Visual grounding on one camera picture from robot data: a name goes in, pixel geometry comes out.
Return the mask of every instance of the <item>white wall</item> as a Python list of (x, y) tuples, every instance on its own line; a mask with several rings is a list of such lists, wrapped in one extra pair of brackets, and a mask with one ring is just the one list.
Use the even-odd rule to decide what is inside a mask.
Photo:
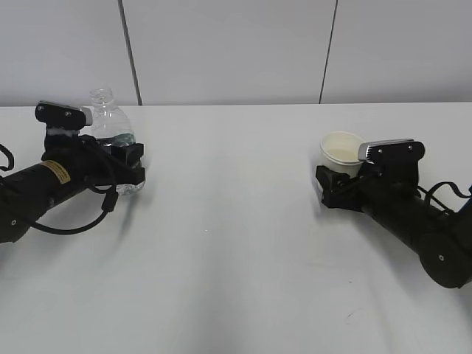
[(116, 0), (3, 0), (0, 105), (83, 105), (106, 83), (136, 105)]
[[(144, 104), (317, 103), (336, 0), (124, 0)], [(472, 1), (339, 0), (323, 103), (472, 100)], [(0, 105), (136, 105), (118, 0), (4, 0)]]
[(472, 1), (339, 0), (323, 103), (472, 100)]
[(317, 103), (335, 0), (124, 0), (145, 105)]

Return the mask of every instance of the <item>wire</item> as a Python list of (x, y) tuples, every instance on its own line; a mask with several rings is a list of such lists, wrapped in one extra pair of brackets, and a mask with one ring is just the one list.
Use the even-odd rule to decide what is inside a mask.
[(451, 214), (454, 214), (454, 211), (449, 209), (448, 207), (446, 207), (443, 203), (439, 203), (439, 200), (437, 198), (434, 197), (434, 194), (435, 192), (441, 188), (442, 186), (449, 186), (452, 191), (454, 192), (454, 194), (456, 196), (458, 196), (459, 198), (462, 198), (462, 199), (471, 199), (472, 198), (472, 195), (465, 195), (463, 194), (460, 189), (458, 188), (457, 184), (455, 184), (454, 182), (450, 182), (450, 181), (444, 181), (444, 182), (439, 182), (439, 183), (436, 183), (429, 191), (425, 191), (423, 188), (422, 188), (422, 192), (425, 193), (425, 201), (424, 201), (424, 205), (425, 207), (429, 207), (429, 205), (431, 205), (431, 200), (435, 201), (436, 203), (438, 203), (441, 207), (443, 207), (445, 209), (445, 211), (447, 211), (448, 213), (451, 213)]
[[(423, 192), (425, 195), (428, 193), (427, 190), (425, 190), (423, 187), (418, 186), (418, 190), (420, 192)], [(452, 209), (449, 209), (442, 201), (440, 201), (438, 198), (434, 197), (433, 195), (431, 196), (431, 199), (436, 202), (437, 205), (442, 207), (446, 212), (454, 213)]]
[(76, 235), (80, 234), (81, 232), (85, 232), (87, 230), (90, 230), (92, 227), (95, 227), (99, 223), (102, 222), (102, 220), (105, 218), (105, 216), (108, 214), (108, 212), (103, 211), (98, 218), (96, 218), (94, 221), (91, 223), (82, 226), (82, 227), (77, 227), (76, 229), (56, 229), (54, 227), (49, 227), (46, 225), (43, 225), (41, 223), (37, 223), (35, 221), (31, 221), (28, 218), (25, 218), (21, 213), (16, 212), (10, 208), (10, 206), (3, 201), (0, 201), (0, 205), (4, 207), (4, 210), (12, 215), (15, 219), (20, 220), (20, 222), (25, 223), (26, 225), (32, 227), (33, 229), (37, 229), (42, 232), (47, 232), (49, 234), (54, 234), (54, 235)]

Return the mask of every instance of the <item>yellow label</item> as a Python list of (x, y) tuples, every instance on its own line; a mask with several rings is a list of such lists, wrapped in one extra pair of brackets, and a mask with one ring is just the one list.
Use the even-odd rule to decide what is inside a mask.
[(58, 177), (58, 180), (61, 184), (66, 184), (67, 182), (71, 181), (71, 176), (67, 172), (67, 170), (62, 166), (62, 164), (58, 164), (56, 161), (46, 160), (41, 162), (44, 167), (49, 168), (52, 173)]

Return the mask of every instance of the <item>black cable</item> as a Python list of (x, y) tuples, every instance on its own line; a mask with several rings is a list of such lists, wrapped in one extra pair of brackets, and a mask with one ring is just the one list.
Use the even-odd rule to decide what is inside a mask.
[(472, 195), (463, 194), (460, 191), (460, 189), (458, 188), (457, 184), (455, 184), (454, 182), (444, 181), (444, 182), (436, 183), (428, 192), (425, 192), (425, 201), (424, 201), (425, 207), (428, 207), (431, 204), (431, 200), (436, 201), (436, 202), (438, 201), (434, 197), (434, 194), (439, 188), (441, 188), (442, 186), (445, 186), (445, 185), (449, 186), (452, 189), (452, 191), (454, 192), (454, 194), (456, 196), (458, 196), (459, 198), (463, 198), (463, 199), (472, 198)]
[(5, 146), (0, 144), (0, 152), (2, 152), (8, 159), (8, 166), (0, 166), (0, 170), (7, 172), (13, 169), (15, 166), (15, 159), (13, 158), (13, 154), (10, 150), (8, 150)]
[[(25, 223), (26, 225), (32, 227), (33, 229), (37, 229), (37, 230), (40, 230), (42, 232), (47, 232), (47, 233), (54, 234), (54, 235), (76, 235), (76, 234), (80, 234), (81, 232), (85, 232), (87, 230), (90, 230), (91, 228), (93, 228), (96, 225), (98, 225), (99, 223), (101, 223), (103, 221), (103, 219), (105, 218), (105, 216), (110, 211), (113, 210), (114, 205), (117, 201), (117, 197), (118, 197), (117, 196), (117, 194), (118, 194), (117, 193), (117, 180), (115, 178), (115, 174), (114, 174), (113, 168), (110, 165), (110, 162), (108, 162), (108, 160), (103, 156), (103, 154), (105, 152), (103, 150), (101, 150), (98, 145), (96, 145), (95, 147), (92, 147), (92, 146), (89, 145), (88, 142), (85, 142), (84, 146), (85, 146), (86, 150), (93, 153), (105, 165), (105, 168), (108, 171), (108, 176), (111, 180), (111, 186), (107, 190), (99, 190), (94, 186), (89, 186), (88, 187), (89, 189), (91, 189), (94, 192), (95, 192), (95, 190), (100, 191), (99, 194), (106, 194), (105, 199), (102, 203), (102, 210), (103, 211), (98, 216), (98, 218), (96, 218), (94, 221), (92, 221), (91, 223), (88, 223), (85, 226), (78, 227), (76, 229), (56, 229), (56, 228), (53, 228), (53, 227), (49, 227), (49, 226), (37, 223), (35, 221), (31, 221), (28, 218), (25, 218), (21, 213), (16, 212), (15, 210), (12, 210), (10, 208), (10, 206), (7, 205), (6, 203), (4, 203), (2, 200), (0, 200), (0, 205), (2, 205), (4, 207), (4, 210), (7, 213), (11, 214), (14, 218), (20, 220), (22, 223)], [(11, 155), (11, 152), (8, 149), (6, 149), (3, 145), (1, 145), (0, 151), (5, 153), (4, 150), (7, 151), (8, 153), (10, 153), (10, 155)]]
[[(418, 186), (417, 187), (420, 192), (423, 192), (425, 195), (428, 193), (427, 190), (425, 190), (423, 187)], [(449, 209), (442, 201), (440, 201), (438, 198), (434, 197), (433, 195), (431, 196), (431, 199), (436, 202), (437, 205), (442, 207), (447, 213), (453, 214), (454, 211), (452, 209)]]
[(85, 226), (82, 227), (77, 227), (76, 229), (56, 229), (54, 227), (49, 227), (46, 225), (43, 225), (41, 223), (37, 223), (35, 221), (28, 220), (28, 218), (25, 218), (21, 213), (16, 212), (10, 208), (10, 206), (3, 201), (0, 201), (0, 205), (4, 207), (4, 210), (12, 215), (15, 219), (20, 220), (20, 222), (25, 223), (26, 225), (32, 227), (33, 229), (37, 229), (42, 232), (47, 232), (49, 234), (54, 234), (54, 235), (76, 235), (80, 234), (81, 232), (85, 232), (87, 230), (90, 230), (92, 227), (95, 227), (99, 223), (102, 222), (102, 220), (105, 218), (105, 216), (108, 214), (108, 212), (103, 211), (98, 218), (96, 218), (94, 221), (91, 223), (88, 223)]

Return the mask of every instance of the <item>water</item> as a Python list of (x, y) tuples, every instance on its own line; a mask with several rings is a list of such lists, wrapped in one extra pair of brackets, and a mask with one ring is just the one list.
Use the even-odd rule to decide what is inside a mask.
[[(111, 153), (111, 146), (116, 146), (116, 147), (121, 148), (121, 147), (132, 145), (136, 142), (136, 140), (134, 139), (134, 135), (131, 133), (120, 134), (120, 135), (114, 136), (113, 138), (102, 138), (102, 139), (98, 139), (97, 141), (100, 143), (102, 147), (105, 148), (104, 150), (107, 153)], [(140, 166), (141, 166), (141, 162), (138, 162), (136, 165), (133, 166), (133, 168), (140, 167)], [(131, 195), (140, 191), (144, 187), (144, 185), (145, 185), (144, 181), (138, 184), (137, 186), (135, 186), (134, 184), (119, 184), (117, 185), (117, 192), (120, 195)]]

